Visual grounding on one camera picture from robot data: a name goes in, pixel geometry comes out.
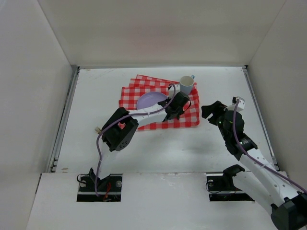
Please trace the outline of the light blue mug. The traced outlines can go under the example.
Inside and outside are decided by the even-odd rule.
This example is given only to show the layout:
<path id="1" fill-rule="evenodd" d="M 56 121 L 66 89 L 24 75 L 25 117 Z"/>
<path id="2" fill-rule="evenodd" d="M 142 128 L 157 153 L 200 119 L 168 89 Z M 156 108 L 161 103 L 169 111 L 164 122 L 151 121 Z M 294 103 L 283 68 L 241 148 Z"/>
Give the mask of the light blue mug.
<path id="1" fill-rule="evenodd" d="M 189 95 L 194 86 L 195 76 L 183 76 L 179 81 L 179 89 L 186 95 Z"/>

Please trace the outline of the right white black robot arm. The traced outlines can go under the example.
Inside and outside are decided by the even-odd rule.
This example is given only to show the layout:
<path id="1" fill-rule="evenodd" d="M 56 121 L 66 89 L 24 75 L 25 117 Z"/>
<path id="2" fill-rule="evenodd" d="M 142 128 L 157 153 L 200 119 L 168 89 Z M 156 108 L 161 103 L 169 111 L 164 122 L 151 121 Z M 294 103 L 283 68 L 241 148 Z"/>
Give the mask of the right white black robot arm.
<path id="1" fill-rule="evenodd" d="M 244 106 L 234 97 L 230 106 L 216 101 L 201 108 L 201 116 L 219 128 L 226 149 L 239 161 L 221 175 L 208 175 L 207 191 L 226 198 L 242 191 L 265 209 L 277 229 L 299 230 L 307 225 L 307 191 L 278 172 L 244 133 Z"/>

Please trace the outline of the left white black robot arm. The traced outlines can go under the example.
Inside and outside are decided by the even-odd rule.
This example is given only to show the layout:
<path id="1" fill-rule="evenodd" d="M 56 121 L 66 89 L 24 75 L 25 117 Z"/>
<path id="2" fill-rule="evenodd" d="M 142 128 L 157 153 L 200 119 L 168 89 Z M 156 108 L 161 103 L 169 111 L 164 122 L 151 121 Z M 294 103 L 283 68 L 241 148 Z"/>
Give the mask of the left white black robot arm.
<path id="1" fill-rule="evenodd" d="M 104 179 L 99 175 L 103 161 L 103 154 L 99 147 L 100 140 L 108 146 L 110 152 L 121 151 L 130 143 L 138 128 L 157 122 L 163 123 L 179 119 L 184 114 L 184 106 L 187 103 L 191 103 L 190 98 L 185 93 L 178 92 L 174 93 L 172 98 L 167 98 L 143 109 L 128 111 L 123 107 L 118 108 L 102 127 L 96 139 L 99 160 L 92 180 L 98 182 L 98 180 Z"/>

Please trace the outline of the gold fork teal handle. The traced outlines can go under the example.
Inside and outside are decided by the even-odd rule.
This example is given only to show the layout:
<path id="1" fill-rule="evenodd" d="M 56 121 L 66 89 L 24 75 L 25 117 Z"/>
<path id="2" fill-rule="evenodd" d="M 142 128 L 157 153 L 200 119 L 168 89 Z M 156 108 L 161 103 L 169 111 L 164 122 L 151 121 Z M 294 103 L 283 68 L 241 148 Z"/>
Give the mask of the gold fork teal handle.
<path id="1" fill-rule="evenodd" d="M 101 133 L 101 129 L 99 128 L 99 127 L 95 127 L 95 132 L 97 133 L 97 134 L 100 134 Z"/>

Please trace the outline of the lilac round plate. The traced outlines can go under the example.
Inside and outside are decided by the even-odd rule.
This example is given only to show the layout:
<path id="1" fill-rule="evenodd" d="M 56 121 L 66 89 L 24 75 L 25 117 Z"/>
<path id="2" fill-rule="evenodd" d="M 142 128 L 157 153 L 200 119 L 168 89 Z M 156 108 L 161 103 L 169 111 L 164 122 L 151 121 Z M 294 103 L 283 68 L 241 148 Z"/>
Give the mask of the lilac round plate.
<path id="1" fill-rule="evenodd" d="M 167 96 L 161 92 L 147 92 L 143 94 L 136 103 L 137 110 L 151 107 L 158 102 L 164 101 Z"/>

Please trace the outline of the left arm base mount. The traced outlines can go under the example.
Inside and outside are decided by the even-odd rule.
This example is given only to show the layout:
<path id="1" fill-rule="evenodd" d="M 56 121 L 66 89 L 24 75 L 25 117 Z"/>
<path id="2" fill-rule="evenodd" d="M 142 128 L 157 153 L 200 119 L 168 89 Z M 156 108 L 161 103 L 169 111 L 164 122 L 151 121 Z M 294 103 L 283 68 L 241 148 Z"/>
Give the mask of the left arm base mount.
<path id="1" fill-rule="evenodd" d="M 77 202 L 120 202 L 122 189 L 122 174 L 110 174 L 104 179 L 97 179 L 95 192 L 95 174 L 90 169 L 88 174 L 79 174 L 76 177 L 79 183 Z"/>

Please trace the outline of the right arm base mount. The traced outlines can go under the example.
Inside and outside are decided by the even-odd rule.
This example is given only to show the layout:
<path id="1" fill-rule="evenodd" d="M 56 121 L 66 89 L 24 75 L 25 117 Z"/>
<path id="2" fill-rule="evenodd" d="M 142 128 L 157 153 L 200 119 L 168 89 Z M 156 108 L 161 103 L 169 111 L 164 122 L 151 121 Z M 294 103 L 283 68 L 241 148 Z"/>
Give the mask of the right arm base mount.
<path id="1" fill-rule="evenodd" d="M 206 174 L 206 190 L 211 202 L 254 201 L 249 195 L 236 188 L 233 177 L 245 169 L 238 164 L 230 166 L 220 173 Z"/>

